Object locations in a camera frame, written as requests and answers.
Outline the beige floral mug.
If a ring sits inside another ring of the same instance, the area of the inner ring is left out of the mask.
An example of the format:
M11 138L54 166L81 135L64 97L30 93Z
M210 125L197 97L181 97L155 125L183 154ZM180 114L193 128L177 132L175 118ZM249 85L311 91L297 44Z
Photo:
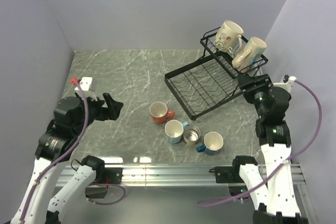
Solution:
M258 37L251 37L232 61L233 67L240 72L250 70L266 50L267 44Z

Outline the orange mug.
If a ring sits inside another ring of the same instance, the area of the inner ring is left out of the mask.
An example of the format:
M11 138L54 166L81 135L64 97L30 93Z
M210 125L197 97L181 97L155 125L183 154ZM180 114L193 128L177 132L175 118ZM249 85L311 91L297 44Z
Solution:
M175 113L169 111L167 105L160 101L152 103L149 111L152 120L156 124L163 124L166 120L173 119L175 116Z

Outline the green inside floral mug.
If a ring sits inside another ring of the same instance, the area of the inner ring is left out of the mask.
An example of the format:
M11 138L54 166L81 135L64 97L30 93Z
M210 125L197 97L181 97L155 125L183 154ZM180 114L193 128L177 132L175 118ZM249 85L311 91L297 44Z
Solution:
M214 46L222 51L235 55L241 50L244 30L235 22L226 20L218 30Z

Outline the light blue mug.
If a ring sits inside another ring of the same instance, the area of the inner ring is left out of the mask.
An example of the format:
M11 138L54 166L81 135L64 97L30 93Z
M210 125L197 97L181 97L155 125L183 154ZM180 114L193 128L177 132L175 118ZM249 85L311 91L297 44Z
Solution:
M178 120L168 121L164 128L167 141L171 144L178 143L183 136L184 129L188 125L188 122L181 123Z

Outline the dark blue handled mug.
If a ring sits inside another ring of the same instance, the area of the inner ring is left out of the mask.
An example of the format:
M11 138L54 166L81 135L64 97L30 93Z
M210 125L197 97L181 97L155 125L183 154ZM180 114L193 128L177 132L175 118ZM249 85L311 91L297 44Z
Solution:
M224 146L223 137L217 132L209 132L203 138L203 143L196 148L198 153L204 152L207 155L214 156Z

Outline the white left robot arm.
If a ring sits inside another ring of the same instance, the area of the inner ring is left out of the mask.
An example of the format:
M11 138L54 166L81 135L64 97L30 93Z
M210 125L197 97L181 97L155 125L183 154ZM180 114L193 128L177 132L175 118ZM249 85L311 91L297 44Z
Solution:
M88 155L68 183L53 195L58 178L78 146L87 126L94 121L117 120L123 103L109 93L103 99L83 100L79 95L61 99L54 118L40 137L34 169L23 201L10 223L61 223L70 204L85 188L96 183L108 187L104 160Z

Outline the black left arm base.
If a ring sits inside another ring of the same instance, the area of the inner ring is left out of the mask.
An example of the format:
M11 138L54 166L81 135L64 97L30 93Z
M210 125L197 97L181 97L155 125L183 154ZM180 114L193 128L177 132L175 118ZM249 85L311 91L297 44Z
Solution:
M123 168L105 167L98 172L95 180L98 184L121 184Z

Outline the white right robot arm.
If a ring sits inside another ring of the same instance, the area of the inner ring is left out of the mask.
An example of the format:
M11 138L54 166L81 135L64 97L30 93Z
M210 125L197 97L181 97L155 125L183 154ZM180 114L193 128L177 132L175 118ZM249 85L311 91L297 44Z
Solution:
M236 156L232 178L247 186L254 204L253 223L308 223L295 197L291 173L291 137L284 120L296 77L285 76L272 83L269 75L239 74L238 86L245 100L254 105L258 118L255 131L264 156L266 178L257 170L252 156Z

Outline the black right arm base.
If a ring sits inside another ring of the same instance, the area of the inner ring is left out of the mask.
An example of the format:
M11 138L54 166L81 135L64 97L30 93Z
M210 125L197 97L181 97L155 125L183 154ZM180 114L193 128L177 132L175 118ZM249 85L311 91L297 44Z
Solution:
M208 170L215 175L217 184L238 184L244 181L234 173L232 166L216 166Z

